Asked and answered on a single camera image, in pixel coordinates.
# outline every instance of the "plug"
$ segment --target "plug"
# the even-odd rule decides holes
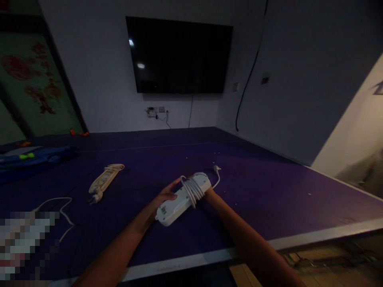
[[[90,205],[99,203],[100,200],[102,199],[102,197],[103,197],[103,192],[102,192],[102,191],[99,191],[99,192],[97,192],[96,194],[94,194],[94,195],[92,196],[92,198],[89,199],[88,202],[89,202]]]

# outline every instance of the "tv screen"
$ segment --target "tv screen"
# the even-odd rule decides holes
[[[126,17],[138,93],[222,93],[233,27]]]

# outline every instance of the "power cord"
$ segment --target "power cord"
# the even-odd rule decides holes
[[[172,129],[172,128],[169,126],[169,124],[168,124],[168,118],[169,118],[168,111],[166,111],[166,117],[164,117],[163,119],[161,119],[161,118],[157,115],[157,113],[156,113],[156,119],[157,119],[157,120],[161,120],[161,121],[166,120],[166,124],[168,125],[168,127],[169,127],[170,129]]]
[[[189,126],[188,128],[190,128],[190,119],[191,119],[191,114],[192,114],[192,109],[193,109],[193,99],[194,99],[194,94],[191,95],[191,105],[190,105],[190,115],[189,115]]]
[[[218,172],[219,170],[221,170],[221,168],[219,168],[217,165],[215,165],[213,169],[214,169],[215,173],[218,175],[218,181],[213,186],[213,188],[215,188],[218,185],[219,181],[221,180],[221,178],[219,176],[219,172]],[[204,173],[195,173],[193,175],[193,177],[191,177],[189,179],[187,179],[184,175],[181,175],[181,177],[180,177],[181,183],[189,195],[189,198],[191,200],[191,205],[193,208],[195,208],[197,200],[200,200],[205,195],[204,191],[202,191],[202,189],[199,187],[197,181],[194,179],[194,176],[196,176],[196,175],[206,176],[206,174],[204,174]]]
[[[169,124],[168,124],[168,119],[169,119],[169,112],[166,111],[166,124],[168,125],[168,127],[169,127],[170,129],[172,129],[172,128],[169,126]]]
[[[243,100],[243,95],[245,94],[245,91],[246,91],[246,88],[247,88],[247,84],[249,83],[251,74],[253,73],[253,70],[254,70],[255,63],[257,62],[257,59],[258,59],[259,50],[261,49],[263,32],[265,30],[265,17],[266,17],[266,12],[267,12],[267,6],[268,6],[268,0],[266,0],[265,11],[263,13],[263,27],[262,27],[262,32],[261,32],[261,38],[259,40],[259,46],[258,46],[257,54],[255,55],[254,63],[253,63],[253,66],[251,67],[251,71],[250,71],[249,77],[247,78],[247,82],[246,82],[245,88],[243,89],[242,96],[241,96],[241,101],[239,102],[239,106],[238,106],[238,110],[237,110],[237,116],[235,118],[235,129],[237,130],[237,132],[239,132],[238,124],[237,123],[238,123],[239,109],[241,108],[241,104],[242,104],[242,100]]]
[[[63,207],[60,208],[60,213],[67,219],[68,223],[71,225],[71,227],[69,227],[67,229],[67,231],[65,231],[65,233],[61,236],[60,240],[59,240],[59,243],[61,243],[61,241],[63,240],[63,238],[65,237],[65,235],[67,235],[67,233],[69,232],[69,230],[71,230],[75,224],[69,219],[69,217],[63,212],[63,209],[64,207],[66,207],[69,203],[72,202],[72,198],[71,197],[55,197],[55,198],[52,198],[52,199],[48,199],[47,201],[44,201],[42,204],[40,204],[40,206],[38,208],[35,208],[34,210],[32,210],[32,212],[37,212],[39,211],[39,209],[45,204],[47,203],[48,201],[52,201],[52,200],[56,200],[56,199],[69,199],[69,201],[67,203],[65,203],[63,205]]]

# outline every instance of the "blue fabric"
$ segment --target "blue fabric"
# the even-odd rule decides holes
[[[20,159],[18,155],[0,156],[0,184],[20,180],[39,171],[75,157],[76,147],[53,147],[38,149],[34,158]]]

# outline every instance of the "forearm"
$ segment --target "forearm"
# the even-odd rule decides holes
[[[134,251],[153,222],[145,207],[92,262],[73,286],[116,286]]]
[[[282,257],[212,189],[207,201],[217,211],[239,255],[262,286],[305,286]]]

